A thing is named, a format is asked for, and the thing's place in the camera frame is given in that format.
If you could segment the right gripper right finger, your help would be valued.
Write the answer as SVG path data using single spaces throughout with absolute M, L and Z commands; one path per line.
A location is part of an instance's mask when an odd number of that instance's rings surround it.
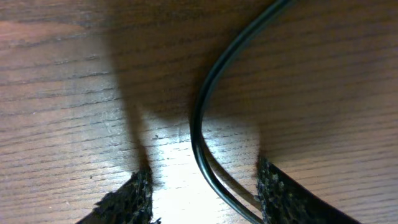
M 359 224 L 263 157 L 257 163 L 257 197 L 268 224 Z

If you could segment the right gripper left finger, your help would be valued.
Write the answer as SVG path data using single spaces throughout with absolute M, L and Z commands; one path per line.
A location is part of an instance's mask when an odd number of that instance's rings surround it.
M 76 224 L 160 224 L 153 220 L 152 171 L 141 169 L 116 191 L 108 192 Z

